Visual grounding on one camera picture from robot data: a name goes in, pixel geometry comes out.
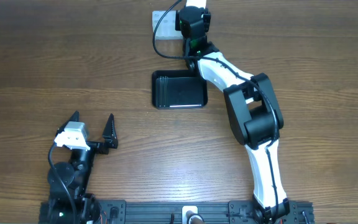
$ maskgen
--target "black cable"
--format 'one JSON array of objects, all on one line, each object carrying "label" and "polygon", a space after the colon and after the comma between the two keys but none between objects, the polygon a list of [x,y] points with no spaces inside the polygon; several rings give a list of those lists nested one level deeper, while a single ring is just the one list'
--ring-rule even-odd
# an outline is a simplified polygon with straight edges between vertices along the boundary
[{"label": "black cable", "polygon": [[50,168],[52,168],[52,172],[53,172],[54,176],[56,177],[56,179],[58,180],[60,185],[63,187],[63,190],[67,194],[68,200],[70,201],[71,208],[73,209],[73,224],[76,224],[75,220],[76,220],[76,217],[77,217],[77,209],[75,207],[74,200],[71,197],[70,193],[68,192],[66,185],[63,183],[62,178],[60,178],[59,174],[57,173],[56,168],[55,168],[55,166],[54,166],[54,164],[52,162],[52,151],[53,151],[53,149],[55,147],[56,147],[56,143],[54,142],[52,144],[52,146],[50,147],[49,153],[48,153],[49,165],[50,165]]},{"label": "black cable", "polygon": [[273,188],[274,188],[274,194],[275,194],[275,198],[276,198],[276,213],[275,213],[275,217],[272,220],[274,223],[277,215],[278,215],[278,193],[277,193],[277,187],[274,181],[274,173],[273,173],[273,166],[272,166],[272,159],[270,157],[270,152],[269,152],[269,147],[272,146],[274,144],[274,142],[277,140],[277,135],[278,135],[278,121],[277,121],[277,116],[274,112],[273,106],[270,102],[270,100],[267,98],[266,94],[259,88],[258,85],[256,85],[254,82],[252,82],[251,80],[248,80],[242,76],[240,76],[236,71],[234,71],[230,66],[228,66],[226,63],[220,61],[218,58],[209,58],[209,57],[204,57],[204,56],[168,56],[168,55],[164,55],[161,52],[158,51],[157,47],[155,46],[155,35],[157,33],[157,29],[160,26],[160,23],[162,22],[163,18],[179,3],[181,2],[181,0],[177,0],[167,11],[165,11],[165,13],[161,16],[160,20],[158,21],[157,25],[155,26],[154,29],[154,33],[153,33],[153,48],[155,50],[155,53],[157,53],[159,56],[163,57],[163,58],[168,58],[168,59],[177,59],[177,60],[186,60],[186,59],[194,59],[194,60],[201,60],[201,59],[205,59],[205,60],[211,60],[214,61],[216,63],[220,63],[221,65],[223,65],[224,67],[226,67],[231,73],[234,74],[234,76],[236,76],[236,78],[239,78],[247,83],[249,83],[250,85],[252,85],[252,87],[254,87],[259,94],[262,96],[262,98],[265,100],[266,105],[269,107],[269,109],[272,112],[272,116],[273,116],[273,120],[274,120],[274,132],[273,132],[273,136],[272,136],[272,140],[271,142],[266,146],[265,151],[269,160],[269,165],[270,165],[270,173],[272,175],[272,183],[273,183]]}]

